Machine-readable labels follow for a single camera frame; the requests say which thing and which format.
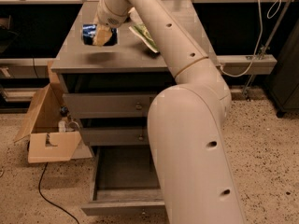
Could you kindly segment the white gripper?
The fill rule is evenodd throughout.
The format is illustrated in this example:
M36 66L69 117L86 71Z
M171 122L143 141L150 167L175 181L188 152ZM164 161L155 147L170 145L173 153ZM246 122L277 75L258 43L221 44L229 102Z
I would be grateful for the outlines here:
M94 22L96 26L93 44L102 47L112 37L111 28L120 27L128 17L131 5L119 0L100 0Z

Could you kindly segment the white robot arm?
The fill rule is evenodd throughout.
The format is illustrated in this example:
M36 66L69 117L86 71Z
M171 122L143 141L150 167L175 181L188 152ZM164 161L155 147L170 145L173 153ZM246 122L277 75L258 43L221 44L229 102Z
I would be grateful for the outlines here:
M245 224L222 139L231 93L204 50L161 0L100 0L96 17L120 26L135 9L176 83L148 113L153 162L170 224Z

